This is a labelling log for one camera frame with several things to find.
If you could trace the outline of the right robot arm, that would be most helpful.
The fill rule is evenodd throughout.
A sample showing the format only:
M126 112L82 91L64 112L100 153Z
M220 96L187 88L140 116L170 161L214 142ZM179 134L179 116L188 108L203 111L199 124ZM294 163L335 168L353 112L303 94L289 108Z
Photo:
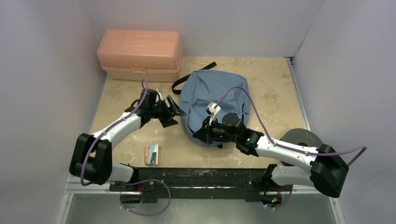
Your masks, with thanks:
M290 164L288 168L281 165L268 168L269 173L262 177L262 183L269 190L277 186L303 185L338 198L349 171L349 166L331 146L307 147L272 139L247 128L235 113L225 115L220 123L211 121L208 116L193 137L207 145L215 141L233 142L243 154Z

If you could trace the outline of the light blue stapler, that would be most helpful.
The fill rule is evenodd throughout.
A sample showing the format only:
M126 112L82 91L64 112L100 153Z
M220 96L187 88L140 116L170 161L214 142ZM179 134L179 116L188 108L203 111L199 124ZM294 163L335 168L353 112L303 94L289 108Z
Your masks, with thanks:
M158 152L159 152L159 145L158 144L151 144L150 146L150 152L149 152L149 158L151 159L151 165L158 165Z

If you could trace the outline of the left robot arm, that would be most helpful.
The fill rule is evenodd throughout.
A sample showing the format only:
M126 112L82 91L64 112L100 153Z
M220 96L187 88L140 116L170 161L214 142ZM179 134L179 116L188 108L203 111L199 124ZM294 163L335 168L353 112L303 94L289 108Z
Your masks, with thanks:
M175 116L184 115L186 113L170 95L163 98L156 90L143 90L140 98L110 125L95 133L82 133L77 137L69 173L80 177L83 186L121 182L128 191L137 189L139 178L134 175L134 168L113 163L113 149L151 119L158 119L166 128L178 124L174 119Z

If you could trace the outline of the small orange eraser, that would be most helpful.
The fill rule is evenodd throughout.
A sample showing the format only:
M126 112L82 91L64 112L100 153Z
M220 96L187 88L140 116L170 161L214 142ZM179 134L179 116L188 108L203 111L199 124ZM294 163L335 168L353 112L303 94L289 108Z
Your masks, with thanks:
M144 149L144 162L146 165L150 165L151 159L149 158L150 147Z

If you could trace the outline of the blue backpack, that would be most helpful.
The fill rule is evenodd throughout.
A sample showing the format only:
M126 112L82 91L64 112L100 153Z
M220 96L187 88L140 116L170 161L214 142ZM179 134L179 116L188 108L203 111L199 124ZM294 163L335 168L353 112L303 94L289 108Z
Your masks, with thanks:
M204 119L209 115L206 107L211 103L217 103L224 94L232 87L241 87L249 91L248 82L245 77L238 74L212 70L217 64L215 62L200 70L175 81L171 88L172 92L179 95L179 107L186 113L181 117L181 125L187 137L201 147L216 147L221 142L215 141L210 145L193 138L194 132L198 131ZM244 124L249 123L251 102L242 90L236 88L230 91L221 101L221 108L217 119L222 120L228 113L236 113L238 118L243 119Z

